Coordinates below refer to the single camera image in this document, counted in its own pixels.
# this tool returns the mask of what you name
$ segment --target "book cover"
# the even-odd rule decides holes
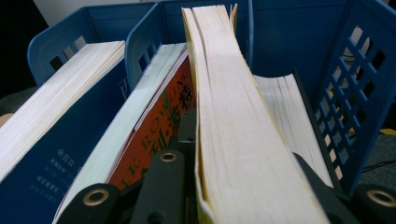
[[[106,183],[120,161],[128,137],[133,132],[151,99],[168,83],[168,75],[174,71],[175,63],[187,57],[186,44],[161,45],[139,79],[127,101],[108,126],[106,132],[85,162],[64,200],[57,210],[54,221],[83,189],[95,183]]]
[[[124,61],[75,102],[0,184],[0,223],[51,223],[129,94]]]
[[[167,149],[172,136],[178,136],[182,114],[195,107],[190,62],[186,57],[134,127],[108,183],[124,189],[145,177],[152,157]]]

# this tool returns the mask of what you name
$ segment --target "blue plastic basket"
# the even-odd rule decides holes
[[[396,14],[381,0],[84,7],[32,41],[29,64],[39,85],[55,71],[50,62],[66,62],[64,50],[77,49],[73,43],[81,36],[87,43],[125,39],[132,90],[161,44],[185,41],[182,7],[235,3],[236,37],[252,73],[279,77],[298,71],[320,130],[318,139],[330,139],[322,152],[333,183],[351,194],[396,94]],[[370,50],[364,51],[367,43]]]

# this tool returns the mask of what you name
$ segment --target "ventilation hole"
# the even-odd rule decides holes
[[[71,59],[75,55],[75,53],[72,50],[72,48],[70,48],[70,46],[69,46],[64,49],[64,55],[66,56],[67,59]]]
[[[154,51],[158,50],[161,45],[161,38],[158,36],[157,40],[154,41]]]
[[[142,69],[142,72],[145,71],[146,67],[148,66],[145,55],[142,55],[142,57],[139,59],[139,65],[140,68]]]
[[[87,45],[87,42],[84,39],[84,36],[80,36],[78,39],[75,40],[75,45],[77,49],[82,49],[85,45]]]
[[[325,98],[322,99],[321,103],[320,103],[321,107],[322,107],[322,111],[324,114],[324,117],[327,117],[327,115],[329,114],[329,104],[327,103],[327,100]]]
[[[341,108],[341,102],[339,100],[336,100],[334,106],[335,106],[335,112],[338,112]]]
[[[352,32],[352,35],[350,36],[353,45],[355,46],[358,45],[358,42],[361,39],[362,34],[363,34],[363,30],[359,27],[359,25],[356,25],[355,29]]]
[[[343,139],[341,138],[341,134],[340,134],[339,132],[337,132],[337,133],[332,137],[332,140],[334,141],[335,145],[338,146],[338,145],[341,143],[341,141],[342,141]]]
[[[324,142],[326,143],[326,147],[328,147],[330,145],[330,143],[332,142],[332,140],[330,139],[330,136],[328,134],[326,134],[326,136],[324,137]]]
[[[358,113],[356,113],[356,119],[358,120],[358,123],[361,126],[363,122],[366,120],[366,113],[362,109],[360,109]]]
[[[339,153],[339,156],[341,163],[345,164],[349,159],[349,154],[347,153],[347,149],[343,147],[343,149],[341,149]]]
[[[366,85],[363,88],[364,95],[367,98],[370,98],[371,94],[373,93],[375,86],[371,80],[368,80]]]
[[[332,83],[329,84],[329,87],[327,88],[327,93],[329,94],[329,98],[332,99],[334,96],[334,86]]]
[[[64,64],[62,63],[61,59],[60,59],[58,56],[56,56],[54,59],[52,59],[52,60],[49,62],[49,64],[52,66],[52,68],[53,68],[55,71],[58,71],[58,70],[62,67],[62,65],[64,65]]]
[[[330,155],[330,159],[332,159],[332,162],[334,162],[335,159],[337,159],[337,156],[335,156],[335,152],[334,152],[334,149],[333,149],[333,148],[332,148],[332,150],[330,151],[329,155]]]
[[[352,146],[356,140],[356,133],[353,128],[349,129],[349,132],[346,134],[346,139],[348,141],[349,146]]]
[[[327,122],[327,123],[328,123],[328,126],[329,126],[329,130],[332,131],[332,129],[334,128],[334,125],[335,125],[334,118],[331,118],[329,120],[329,122]]]
[[[150,45],[148,47],[148,58],[151,60],[153,55],[154,55],[154,47]]]
[[[353,56],[353,54],[349,50],[349,48],[346,48],[344,50],[342,60],[346,66],[346,70],[349,70],[349,68],[352,66],[353,62],[355,62],[355,57]]]
[[[343,82],[341,83],[341,89],[345,90],[349,87],[349,82],[347,81],[346,78],[344,78]]]
[[[372,60],[372,65],[376,71],[381,67],[382,62],[385,61],[385,54],[379,49]]]
[[[341,171],[340,166],[337,166],[335,168],[335,174],[337,175],[338,180],[343,178],[343,172]]]
[[[341,123],[342,123],[344,126],[347,125],[348,118],[347,118],[347,113],[346,113],[346,112],[344,112],[344,113],[341,115],[340,120],[341,120]]]
[[[338,81],[338,79],[340,78],[340,76],[341,76],[341,68],[339,67],[339,66],[337,66],[336,68],[335,68],[335,71],[334,71],[334,74],[333,74],[333,76],[334,76],[334,80],[335,81]]]
[[[320,124],[319,124],[319,130],[320,130],[320,132],[321,133],[324,133],[324,130],[326,129],[326,126],[324,125],[324,122],[322,121]]]
[[[359,82],[359,80],[361,80],[361,78],[364,76],[364,71],[363,71],[363,69],[361,68],[361,66],[359,65],[357,68],[356,68],[356,70],[355,70],[355,73],[353,74],[353,79],[356,81],[356,82]]]
[[[321,113],[320,113],[320,110],[319,110],[319,109],[317,110],[317,113],[315,113],[315,117],[317,118],[317,120],[320,119]]]
[[[367,37],[364,40],[363,45],[361,46],[361,54],[367,56],[370,53],[371,46],[372,46],[372,41],[370,37]]]

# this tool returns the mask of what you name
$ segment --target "book pages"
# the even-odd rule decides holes
[[[302,156],[321,180],[332,187],[332,180],[294,75],[254,77],[290,150]]]
[[[200,221],[328,222],[257,88],[225,7],[183,8],[183,15],[196,75]]]

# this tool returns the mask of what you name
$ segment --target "open book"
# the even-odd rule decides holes
[[[200,223],[326,223],[224,6],[183,8],[197,91]]]
[[[49,223],[128,92],[123,41],[85,45],[0,128],[0,222]]]

